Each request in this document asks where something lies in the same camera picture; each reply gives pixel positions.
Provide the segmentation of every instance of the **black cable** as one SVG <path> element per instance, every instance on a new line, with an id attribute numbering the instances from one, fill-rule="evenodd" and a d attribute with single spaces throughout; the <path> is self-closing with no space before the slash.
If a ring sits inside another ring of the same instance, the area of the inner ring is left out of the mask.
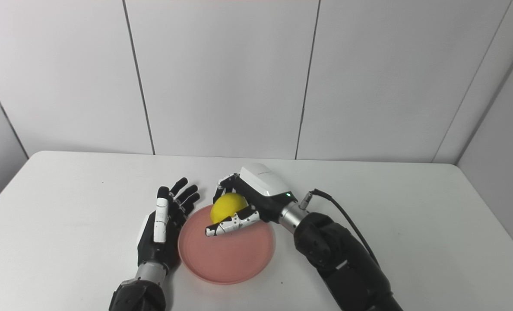
<path id="1" fill-rule="evenodd" d="M 318 197 L 323 197 L 324 199 L 333 203 L 333 205 L 335 205 L 335 207 L 337 207 L 337 209 L 341 212 L 341 214 L 343 214 L 343 216 L 345 216 L 345 218 L 347 219 L 349 224 L 351 224 L 351 227 L 356 232 L 358 238 L 362 242 L 362 245 L 366 248 L 367 252 L 370 254 L 371 259 L 373 259 L 375 261 L 375 264 L 377 264 L 377 266 L 379 267 L 379 262 L 377 262 L 377 258 L 375 258 L 374 252 L 371 250 L 369 244 L 367 244 L 366 239 L 364 238 L 364 236 L 362 235 L 360 230 L 358 230 L 357 225 L 355 225 L 355 222 L 349 217 L 349 215 L 347 214 L 347 212 L 345 212 L 343 207 L 341 207 L 341 205 L 339 205 L 339 203 L 337 203 L 337 201 L 335 201 L 335 199 L 333 199 L 333 197 L 331 197 L 331 195 L 325 193 L 324 191 L 314 189 L 313 191 L 310 191 L 310 193 L 312 193 L 313 195 L 317 195 Z"/>

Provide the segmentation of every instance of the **lemon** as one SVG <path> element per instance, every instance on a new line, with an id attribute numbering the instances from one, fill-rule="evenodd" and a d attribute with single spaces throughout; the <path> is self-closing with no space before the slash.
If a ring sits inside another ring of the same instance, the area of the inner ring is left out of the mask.
<path id="1" fill-rule="evenodd" d="M 237 193 L 225 193 L 212 206 L 211 220 L 216 224 L 226 217 L 233 217 L 233 214 L 245 207 L 247 207 L 247 201 L 243 196 Z"/>

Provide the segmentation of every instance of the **pink plate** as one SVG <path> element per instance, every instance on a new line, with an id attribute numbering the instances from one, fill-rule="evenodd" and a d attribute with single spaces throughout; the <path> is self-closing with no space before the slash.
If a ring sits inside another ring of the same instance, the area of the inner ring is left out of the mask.
<path id="1" fill-rule="evenodd" d="M 211 207 L 195 212 L 178 239 L 180 258 L 195 276 L 209 283 L 228 285 L 256 276 L 272 259 L 274 236 L 265 222 L 220 236 L 208 237 Z"/>

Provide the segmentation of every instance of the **robotic arm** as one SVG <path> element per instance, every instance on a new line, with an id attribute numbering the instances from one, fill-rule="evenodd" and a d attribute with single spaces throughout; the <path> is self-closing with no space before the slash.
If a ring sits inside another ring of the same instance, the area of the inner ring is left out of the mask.
<path id="1" fill-rule="evenodd" d="M 162 287 L 166 275 L 180 263 L 177 243 L 187 216 L 200 198 L 197 186 L 187 187 L 180 179 L 172 189 L 160 187 L 156 209 L 148 215 L 138 243 L 136 277 L 122 282 L 113 293 L 109 311 L 163 311 L 166 300 Z"/>
<path id="2" fill-rule="evenodd" d="M 296 250 L 316 268 L 342 310 L 402 311 L 367 242 L 331 196 L 315 189 L 299 203 L 286 184 L 261 164 L 246 165 L 239 174 L 222 179 L 214 201 L 233 190 L 243 195 L 249 206 L 207 227 L 207 236 L 232 232 L 261 219 L 276 222 L 293 234 Z M 330 217 L 307 211 L 314 195 L 334 203 L 355 228 L 362 243 Z"/>

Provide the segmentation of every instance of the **robot fingertip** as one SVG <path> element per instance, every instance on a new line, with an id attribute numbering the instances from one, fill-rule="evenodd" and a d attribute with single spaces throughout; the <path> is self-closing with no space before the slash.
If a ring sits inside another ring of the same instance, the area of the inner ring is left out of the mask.
<path id="1" fill-rule="evenodd" d="M 170 189 L 168 189 L 168 187 L 160 187 L 158 189 L 158 192 L 156 193 L 156 197 L 157 198 L 160 198 L 160 197 L 168 197 L 168 194 L 170 193 Z"/>

